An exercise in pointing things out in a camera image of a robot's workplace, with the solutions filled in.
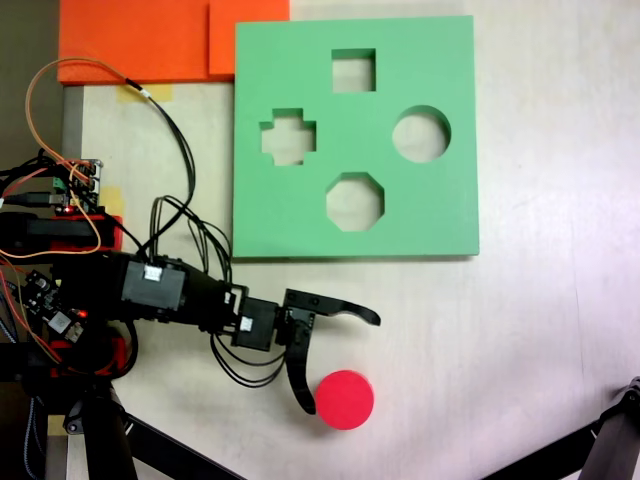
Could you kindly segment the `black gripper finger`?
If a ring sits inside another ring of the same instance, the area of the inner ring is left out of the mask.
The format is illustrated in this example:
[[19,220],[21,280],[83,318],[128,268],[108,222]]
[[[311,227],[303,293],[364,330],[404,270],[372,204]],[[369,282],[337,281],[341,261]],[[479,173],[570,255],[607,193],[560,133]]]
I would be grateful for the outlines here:
[[316,404],[307,381],[307,360],[313,321],[295,320],[285,352],[289,383],[295,399],[309,415],[316,414]]
[[353,315],[373,326],[381,325],[381,318],[375,311],[362,305],[348,301],[332,299],[323,300],[319,307],[319,314],[323,316],[336,316],[341,314]]

